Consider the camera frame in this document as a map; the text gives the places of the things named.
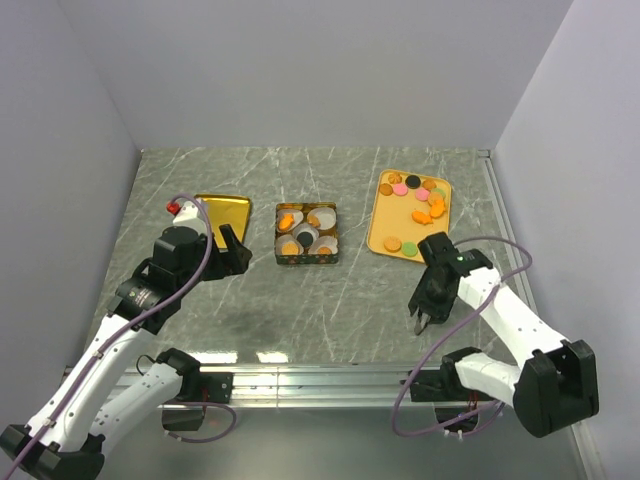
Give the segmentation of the gold tin lid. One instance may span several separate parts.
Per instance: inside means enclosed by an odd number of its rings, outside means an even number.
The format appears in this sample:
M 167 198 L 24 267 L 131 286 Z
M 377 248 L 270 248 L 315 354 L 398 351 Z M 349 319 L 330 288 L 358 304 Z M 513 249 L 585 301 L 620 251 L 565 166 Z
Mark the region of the gold tin lid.
M 248 197 L 197 194 L 195 198 L 207 207 L 214 239 L 220 250 L 227 248 L 220 229 L 221 225 L 230 225 L 237 239 L 241 243 L 244 242 L 251 212 L 251 200 Z

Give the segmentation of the orange shaped cookie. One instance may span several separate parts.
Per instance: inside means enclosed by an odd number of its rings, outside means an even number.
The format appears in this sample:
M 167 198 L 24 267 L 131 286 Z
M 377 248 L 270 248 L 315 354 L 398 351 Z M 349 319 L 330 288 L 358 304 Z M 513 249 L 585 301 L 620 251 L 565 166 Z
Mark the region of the orange shaped cookie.
M 295 216 L 291 213 L 285 213 L 278 222 L 278 230 L 280 232 L 289 231 L 295 225 Z

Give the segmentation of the green cookie tin box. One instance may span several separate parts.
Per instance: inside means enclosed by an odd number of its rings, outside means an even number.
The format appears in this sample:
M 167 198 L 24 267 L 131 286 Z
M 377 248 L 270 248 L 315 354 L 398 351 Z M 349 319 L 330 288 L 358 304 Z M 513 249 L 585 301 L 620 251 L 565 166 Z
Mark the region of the green cookie tin box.
M 279 203 L 274 228 L 274 256 L 278 265 L 339 262 L 338 212 L 334 202 Z

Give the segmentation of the metal serving tongs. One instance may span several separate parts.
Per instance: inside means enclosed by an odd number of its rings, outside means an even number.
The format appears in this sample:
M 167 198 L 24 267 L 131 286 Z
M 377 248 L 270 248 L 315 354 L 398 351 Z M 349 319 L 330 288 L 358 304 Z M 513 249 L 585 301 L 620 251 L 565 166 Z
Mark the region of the metal serving tongs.
M 429 317 L 424 316 L 421 312 L 416 314 L 416 322 L 414 324 L 414 334 L 420 336 L 427 328 L 429 323 Z

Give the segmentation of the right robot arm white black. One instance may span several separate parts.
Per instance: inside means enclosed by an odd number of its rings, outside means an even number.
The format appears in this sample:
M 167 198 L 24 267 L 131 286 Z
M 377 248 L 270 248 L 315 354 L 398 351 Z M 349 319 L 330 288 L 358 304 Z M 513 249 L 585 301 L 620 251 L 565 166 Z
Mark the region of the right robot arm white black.
M 596 356 L 547 325 L 508 286 L 478 249 L 458 250 L 445 233 L 418 244 L 426 269 L 408 303 L 417 334 L 448 320 L 456 301 L 468 305 L 507 347 L 509 365 L 475 347 L 445 355 L 438 370 L 418 364 L 400 395 L 414 402 L 492 400 L 513 408 L 527 432 L 542 438 L 599 412 Z

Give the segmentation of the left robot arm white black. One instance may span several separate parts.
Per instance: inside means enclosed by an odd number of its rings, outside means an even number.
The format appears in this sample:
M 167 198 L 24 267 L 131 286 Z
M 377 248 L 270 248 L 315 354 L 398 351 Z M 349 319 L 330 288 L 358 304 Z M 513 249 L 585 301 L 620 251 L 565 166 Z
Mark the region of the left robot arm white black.
M 185 226 L 162 232 L 152 255 L 116 289 L 89 349 L 56 393 L 27 423 L 2 432 L 1 449 L 13 469 L 36 479 L 94 479 L 107 452 L 157 407 L 185 405 L 200 415 L 228 407 L 231 375 L 209 380 L 198 360 L 175 348 L 160 353 L 121 394 L 111 394 L 188 292 L 200 282 L 246 272 L 251 251 L 230 225 L 220 231 L 223 248 L 211 232 Z

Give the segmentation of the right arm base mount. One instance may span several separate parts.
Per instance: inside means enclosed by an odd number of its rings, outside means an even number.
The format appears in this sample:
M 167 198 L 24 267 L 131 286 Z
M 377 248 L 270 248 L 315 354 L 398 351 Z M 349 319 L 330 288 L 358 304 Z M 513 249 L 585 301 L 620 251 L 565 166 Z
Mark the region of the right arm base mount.
M 492 401 L 493 398 L 463 387 L 457 376 L 446 368 L 421 370 L 409 387 L 413 403 Z

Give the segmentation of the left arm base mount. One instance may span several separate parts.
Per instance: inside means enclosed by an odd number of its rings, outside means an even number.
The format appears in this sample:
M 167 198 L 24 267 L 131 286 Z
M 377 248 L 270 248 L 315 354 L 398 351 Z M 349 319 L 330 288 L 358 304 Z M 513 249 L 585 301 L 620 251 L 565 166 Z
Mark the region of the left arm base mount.
M 220 440 L 235 429 L 238 415 L 229 405 L 234 378 L 232 373 L 205 373 L 197 359 L 175 348 L 161 352 L 154 360 L 154 366 L 168 367 L 177 378 L 177 392 L 163 403 L 169 406 L 169 412 L 162 413 L 161 417 L 162 427 L 168 437 L 183 443 L 204 444 Z M 219 409 L 230 415 L 225 430 L 208 438 L 181 435 L 181 432 L 198 431 L 204 425 L 210 409 Z

